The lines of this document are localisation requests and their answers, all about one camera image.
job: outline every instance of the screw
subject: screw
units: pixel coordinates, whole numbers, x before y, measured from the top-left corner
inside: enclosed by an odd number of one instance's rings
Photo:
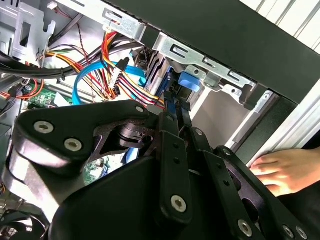
[[[187,210],[187,204],[185,200],[178,195],[173,195],[171,197],[171,205],[179,213],[184,213]]]
[[[174,118],[170,115],[167,115],[166,118],[169,119],[170,121],[174,121]]]
[[[65,140],[64,146],[66,149],[68,149],[72,152],[78,152],[82,149],[82,143],[75,138],[69,138],[69,139]]]
[[[145,111],[145,110],[144,110],[142,107],[140,107],[140,106],[136,106],[135,109],[136,109],[138,112],[140,112],[140,113],[143,113],[143,112]]]
[[[238,221],[238,227],[248,238],[252,237],[252,229],[245,220],[240,219]]]
[[[286,225],[283,225],[282,227],[283,227],[285,233],[286,233],[290,238],[292,238],[292,239],[295,238],[294,233],[291,231],[291,229],[290,229],[289,227],[287,227]]]
[[[49,134],[52,133],[55,129],[54,126],[47,121],[37,121],[33,125],[34,129],[41,134]]]
[[[25,86],[24,88],[25,88],[25,90],[27,90],[27,91],[31,91],[31,90],[32,90],[32,87],[31,87],[30,85],[27,85],[27,86]]]
[[[196,129],[195,132],[200,136],[202,136],[204,134],[200,129]]]
[[[231,156],[230,152],[228,151],[228,149],[224,148],[223,152],[225,153],[225,155],[227,156]]]
[[[307,234],[300,227],[297,226],[295,229],[303,239],[308,239]]]

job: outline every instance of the black wire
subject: black wire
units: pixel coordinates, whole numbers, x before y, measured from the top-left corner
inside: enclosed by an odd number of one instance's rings
[[[114,36],[114,38],[112,39],[112,41],[110,42],[110,44],[109,44],[109,50],[112,47],[115,47],[117,44],[122,43],[124,41],[134,41],[134,40],[130,39],[130,38],[126,37],[126,36],[123,36],[121,34],[116,34]]]
[[[60,32],[54,35],[49,40],[48,47],[51,47],[54,43],[56,43],[60,38],[66,35],[84,16],[81,13],[78,13],[72,20],[69,22]]]
[[[109,54],[115,54],[120,51],[124,51],[134,47],[140,47],[141,45],[137,42],[128,43],[122,46],[117,47],[110,47]],[[89,62],[94,62],[99,59],[101,56],[102,50],[101,47],[97,47],[93,52],[91,52],[87,58]],[[5,55],[4,53],[0,52],[0,63],[3,67],[0,67],[0,73],[4,74],[11,74],[22,78],[32,78],[32,79],[60,79],[65,78],[68,76],[76,75],[77,73],[72,69],[72,67],[66,68],[35,68],[32,66],[26,66],[13,58]],[[84,58],[78,62],[82,66],[87,66],[87,60]]]
[[[124,44],[124,45],[121,45],[121,46],[116,46],[116,47],[112,48],[109,51],[109,55],[117,54],[117,53],[125,51],[125,50],[139,48],[139,47],[142,48],[143,46],[138,42],[127,43],[127,44]]]

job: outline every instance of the blue plastic tab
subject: blue plastic tab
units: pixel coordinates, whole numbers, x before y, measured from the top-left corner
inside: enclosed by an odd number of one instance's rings
[[[186,72],[182,72],[180,74],[178,83],[187,89],[195,91],[196,93],[200,90],[200,80]]]

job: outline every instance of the hand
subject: hand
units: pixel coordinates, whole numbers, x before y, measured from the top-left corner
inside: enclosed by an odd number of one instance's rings
[[[293,194],[320,181],[319,149],[278,151],[257,159],[250,170],[276,197]]]

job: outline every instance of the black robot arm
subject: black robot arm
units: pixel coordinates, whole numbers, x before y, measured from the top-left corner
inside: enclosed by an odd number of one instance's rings
[[[315,239],[230,149],[212,150],[188,103],[166,93],[165,109],[128,100],[25,112],[3,181],[42,208],[48,240]],[[137,160],[84,186],[87,162],[128,148]]]

